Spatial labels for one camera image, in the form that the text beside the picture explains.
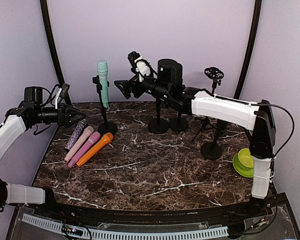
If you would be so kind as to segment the glitter microphone with silver grille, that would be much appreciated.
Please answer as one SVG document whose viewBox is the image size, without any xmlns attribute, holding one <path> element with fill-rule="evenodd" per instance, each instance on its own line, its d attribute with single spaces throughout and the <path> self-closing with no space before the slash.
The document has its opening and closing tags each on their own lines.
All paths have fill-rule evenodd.
<svg viewBox="0 0 300 240">
<path fill-rule="evenodd" d="M 67 141 L 67 144 L 64 148 L 64 150 L 66 152 L 69 152 L 71 150 L 71 148 L 75 145 L 75 143 L 77 142 L 77 140 L 79 139 L 79 137 L 81 136 L 81 134 L 83 133 L 85 127 L 87 126 L 87 120 L 86 119 L 82 119 L 81 121 L 79 121 L 77 123 L 77 125 L 75 126 L 69 140 Z"/>
</svg>

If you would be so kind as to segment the mint green microphone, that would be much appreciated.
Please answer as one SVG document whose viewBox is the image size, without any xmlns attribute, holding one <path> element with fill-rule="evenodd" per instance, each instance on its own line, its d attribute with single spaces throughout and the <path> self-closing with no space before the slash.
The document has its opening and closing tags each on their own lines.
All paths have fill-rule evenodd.
<svg viewBox="0 0 300 240">
<path fill-rule="evenodd" d="M 101 84 L 101 100 L 105 108 L 109 107 L 109 92 L 108 92 L 108 62 L 105 59 L 100 59 L 97 62 L 97 73 Z"/>
</svg>

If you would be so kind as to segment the pink microphone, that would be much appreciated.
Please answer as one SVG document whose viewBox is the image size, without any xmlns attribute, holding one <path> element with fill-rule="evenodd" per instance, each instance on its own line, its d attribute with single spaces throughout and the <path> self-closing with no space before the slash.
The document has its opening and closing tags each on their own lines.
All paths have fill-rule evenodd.
<svg viewBox="0 0 300 240">
<path fill-rule="evenodd" d="M 77 153 L 72 157 L 70 163 L 68 164 L 69 168 L 72 168 L 80 158 L 100 139 L 101 134 L 98 131 L 92 133 L 84 145 L 77 151 Z"/>
</svg>

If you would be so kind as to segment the cream white microphone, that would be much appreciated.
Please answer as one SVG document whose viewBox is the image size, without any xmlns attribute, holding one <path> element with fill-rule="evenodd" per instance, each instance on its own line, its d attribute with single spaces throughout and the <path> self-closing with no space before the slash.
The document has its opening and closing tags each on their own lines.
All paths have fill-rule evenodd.
<svg viewBox="0 0 300 240">
<path fill-rule="evenodd" d="M 80 149 L 80 147 L 84 144 L 84 142 L 89 138 L 89 136 L 93 133 L 94 128 L 92 126 L 87 126 L 72 148 L 69 150 L 64 160 L 69 162 L 72 157 L 76 154 L 76 152 Z"/>
</svg>

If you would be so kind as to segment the orange microphone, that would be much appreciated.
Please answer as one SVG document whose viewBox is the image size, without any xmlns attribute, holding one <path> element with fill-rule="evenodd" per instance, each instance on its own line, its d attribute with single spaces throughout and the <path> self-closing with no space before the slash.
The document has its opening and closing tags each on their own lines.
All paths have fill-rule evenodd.
<svg viewBox="0 0 300 240">
<path fill-rule="evenodd" d="M 107 132 L 102 138 L 92 146 L 76 163 L 78 167 L 83 166 L 88 160 L 90 160 L 97 152 L 99 152 L 105 145 L 109 144 L 114 139 L 111 132 Z"/>
</svg>

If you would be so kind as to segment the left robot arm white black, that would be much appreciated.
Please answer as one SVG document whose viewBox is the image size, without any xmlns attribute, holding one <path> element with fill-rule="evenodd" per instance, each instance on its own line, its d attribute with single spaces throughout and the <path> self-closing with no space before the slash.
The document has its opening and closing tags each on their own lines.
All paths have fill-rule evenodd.
<svg viewBox="0 0 300 240">
<path fill-rule="evenodd" d="M 55 88 L 57 94 L 49 91 L 44 101 L 44 87 L 26 87 L 23 101 L 6 112 L 0 124 L 0 161 L 14 142 L 33 126 L 56 123 L 68 128 L 86 118 L 85 113 L 62 102 L 70 88 L 69 84 L 57 84 Z M 0 212 L 6 205 L 41 205 L 41 210 L 50 218 L 57 218 L 61 213 L 52 189 L 7 183 L 0 178 Z"/>
</svg>

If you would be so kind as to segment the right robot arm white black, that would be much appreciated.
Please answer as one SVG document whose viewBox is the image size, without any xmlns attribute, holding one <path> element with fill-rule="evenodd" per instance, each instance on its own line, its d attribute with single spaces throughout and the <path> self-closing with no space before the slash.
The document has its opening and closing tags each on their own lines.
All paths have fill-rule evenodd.
<svg viewBox="0 0 300 240">
<path fill-rule="evenodd" d="M 253 159 L 252 201 L 245 205 L 245 213 L 256 217 L 265 208 L 271 179 L 271 162 L 276 141 L 273 104 L 244 101 L 217 95 L 205 88 L 183 85 L 183 66 L 173 59 L 160 59 L 157 71 L 142 57 L 131 59 L 134 76 L 129 80 L 116 80 L 115 86 L 126 99 L 139 98 L 147 93 L 181 114 L 211 117 L 241 126 L 251 131 L 249 151 Z"/>
</svg>

